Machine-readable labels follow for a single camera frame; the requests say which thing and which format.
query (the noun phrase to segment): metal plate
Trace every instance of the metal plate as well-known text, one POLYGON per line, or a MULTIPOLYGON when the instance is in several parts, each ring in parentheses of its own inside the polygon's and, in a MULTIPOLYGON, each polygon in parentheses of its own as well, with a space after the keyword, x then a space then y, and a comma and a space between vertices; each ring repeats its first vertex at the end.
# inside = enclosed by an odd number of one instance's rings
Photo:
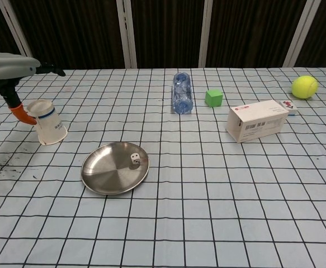
POLYGON ((85 186, 98 194, 121 194, 136 187, 148 174, 149 157, 139 146, 113 142, 92 152, 84 161, 81 177, 85 186), (138 153, 140 165, 130 156, 138 153))

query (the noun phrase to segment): plastic water bottle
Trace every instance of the plastic water bottle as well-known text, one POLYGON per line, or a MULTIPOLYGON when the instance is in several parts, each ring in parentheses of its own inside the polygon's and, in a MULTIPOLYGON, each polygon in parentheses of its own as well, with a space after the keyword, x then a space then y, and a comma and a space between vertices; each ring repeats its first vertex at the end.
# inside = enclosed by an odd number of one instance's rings
POLYGON ((187 73, 177 73, 173 81, 173 109, 176 113, 191 113, 193 102, 190 77, 187 73))

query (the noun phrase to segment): green foam block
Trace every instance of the green foam block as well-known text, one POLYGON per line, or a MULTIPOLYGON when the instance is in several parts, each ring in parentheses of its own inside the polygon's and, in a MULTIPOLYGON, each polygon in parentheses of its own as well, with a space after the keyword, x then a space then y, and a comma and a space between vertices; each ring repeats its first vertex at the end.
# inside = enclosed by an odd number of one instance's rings
POLYGON ((218 89, 208 90, 205 94, 205 103, 209 107, 221 106, 223 102, 223 93, 218 89))

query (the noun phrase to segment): white paper cup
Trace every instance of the white paper cup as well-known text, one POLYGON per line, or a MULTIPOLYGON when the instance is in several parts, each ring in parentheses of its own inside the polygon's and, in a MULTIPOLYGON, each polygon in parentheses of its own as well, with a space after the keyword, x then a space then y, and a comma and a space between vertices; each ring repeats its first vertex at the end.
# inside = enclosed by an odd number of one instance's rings
POLYGON ((35 117, 34 125, 43 145, 55 144, 67 136, 67 129, 56 113, 52 102, 46 99, 38 99, 27 106, 27 113, 35 117))

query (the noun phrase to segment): tennis ball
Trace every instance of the tennis ball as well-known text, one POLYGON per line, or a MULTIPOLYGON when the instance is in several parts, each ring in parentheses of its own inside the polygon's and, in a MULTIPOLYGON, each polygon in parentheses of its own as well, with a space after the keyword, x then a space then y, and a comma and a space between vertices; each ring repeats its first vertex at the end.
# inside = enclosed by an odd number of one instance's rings
POLYGON ((298 77, 292 83, 292 94, 299 99, 312 97, 318 89, 318 81, 309 75, 298 77))

